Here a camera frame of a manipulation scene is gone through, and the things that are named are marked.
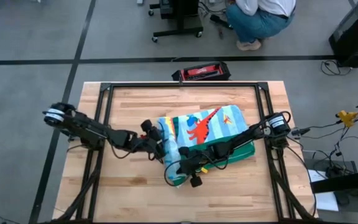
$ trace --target colorful towel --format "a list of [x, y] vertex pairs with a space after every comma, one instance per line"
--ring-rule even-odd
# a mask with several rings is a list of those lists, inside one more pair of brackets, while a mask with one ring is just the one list
[[[222, 106], [175, 118], [163, 117], [159, 118], [158, 122], [161, 125], [164, 151], [167, 154], [164, 157], [165, 167], [181, 159], [178, 151], [180, 147], [187, 146], [190, 150], [203, 150], [206, 148], [206, 143], [227, 141], [248, 129], [241, 110], [235, 105]], [[254, 154], [255, 147], [254, 143], [251, 142], [236, 149], [234, 154], [230, 156], [229, 163], [248, 158]], [[179, 167], [179, 163], [176, 163], [167, 170], [167, 177], [175, 185], [181, 184], [185, 180], [184, 174], [176, 174]]]

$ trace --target blue cloth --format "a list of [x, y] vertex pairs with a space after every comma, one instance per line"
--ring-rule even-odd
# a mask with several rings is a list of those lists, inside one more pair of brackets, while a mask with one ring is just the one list
[[248, 16], [241, 11], [237, 4], [232, 4], [226, 9], [226, 17], [240, 42], [253, 43], [256, 39], [264, 39], [278, 34], [290, 25], [294, 13], [288, 19], [284, 19], [258, 9], [255, 15]]

